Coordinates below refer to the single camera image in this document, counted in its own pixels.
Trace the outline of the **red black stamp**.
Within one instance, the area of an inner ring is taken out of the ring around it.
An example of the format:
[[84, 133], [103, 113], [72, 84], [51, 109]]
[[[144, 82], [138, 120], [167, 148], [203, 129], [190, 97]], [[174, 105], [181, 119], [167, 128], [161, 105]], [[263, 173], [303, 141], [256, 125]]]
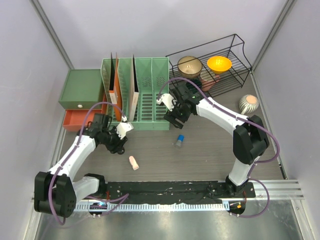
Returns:
[[125, 153], [125, 149], [122, 148], [122, 149], [120, 149], [117, 153], [118, 153], [119, 155], [123, 155], [123, 154]]

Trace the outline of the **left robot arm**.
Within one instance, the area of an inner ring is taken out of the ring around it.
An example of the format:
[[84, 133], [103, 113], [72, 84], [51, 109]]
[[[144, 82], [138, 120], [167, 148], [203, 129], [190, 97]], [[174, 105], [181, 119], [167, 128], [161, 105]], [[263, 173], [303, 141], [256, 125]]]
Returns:
[[88, 196], [100, 200], [106, 195], [104, 176], [87, 173], [79, 181], [74, 178], [97, 146], [104, 145], [111, 154], [125, 152], [127, 133], [134, 127], [126, 117], [116, 126], [111, 126], [110, 121], [108, 115], [96, 113], [93, 120], [77, 132], [71, 147], [56, 165], [35, 176], [33, 207], [36, 212], [68, 218], [77, 202]]

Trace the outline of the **orange folder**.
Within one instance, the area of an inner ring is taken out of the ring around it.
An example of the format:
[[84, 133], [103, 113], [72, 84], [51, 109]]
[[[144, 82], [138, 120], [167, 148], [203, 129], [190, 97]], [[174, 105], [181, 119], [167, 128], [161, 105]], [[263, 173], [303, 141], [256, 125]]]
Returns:
[[118, 74], [119, 58], [117, 53], [115, 54], [115, 58], [113, 58], [112, 55], [110, 55], [110, 57], [110, 81], [108, 91], [111, 103], [117, 106], [113, 107], [115, 118], [120, 122], [122, 119], [123, 103]]

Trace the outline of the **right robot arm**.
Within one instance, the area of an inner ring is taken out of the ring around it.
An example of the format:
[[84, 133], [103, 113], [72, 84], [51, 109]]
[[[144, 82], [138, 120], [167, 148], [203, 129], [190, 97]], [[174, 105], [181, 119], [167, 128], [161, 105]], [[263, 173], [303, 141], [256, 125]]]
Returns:
[[182, 129], [190, 115], [200, 116], [226, 130], [232, 136], [235, 162], [225, 179], [224, 194], [233, 198], [243, 193], [248, 174], [270, 142], [260, 117], [246, 117], [218, 104], [201, 90], [182, 96], [179, 90], [159, 93], [156, 103], [166, 106], [164, 119]]

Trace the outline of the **drawer box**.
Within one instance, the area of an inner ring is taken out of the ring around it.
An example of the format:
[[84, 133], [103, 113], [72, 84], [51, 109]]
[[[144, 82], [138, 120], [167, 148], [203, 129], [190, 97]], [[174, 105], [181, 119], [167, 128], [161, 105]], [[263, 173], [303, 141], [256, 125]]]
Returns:
[[62, 126], [68, 132], [78, 132], [88, 110], [106, 100], [99, 69], [70, 70], [58, 101], [66, 111]]

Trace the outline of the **white folder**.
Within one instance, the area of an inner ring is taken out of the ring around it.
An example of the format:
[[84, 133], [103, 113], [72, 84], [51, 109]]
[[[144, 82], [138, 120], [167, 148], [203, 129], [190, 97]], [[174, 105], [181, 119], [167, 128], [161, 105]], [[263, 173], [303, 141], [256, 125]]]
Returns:
[[132, 56], [131, 67], [130, 67], [130, 90], [129, 90], [129, 112], [128, 119], [132, 122], [135, 118], [135, 112], [139, 99], [139, 88], [137, 81], [137, 73], [135, 66], [135, 56]]

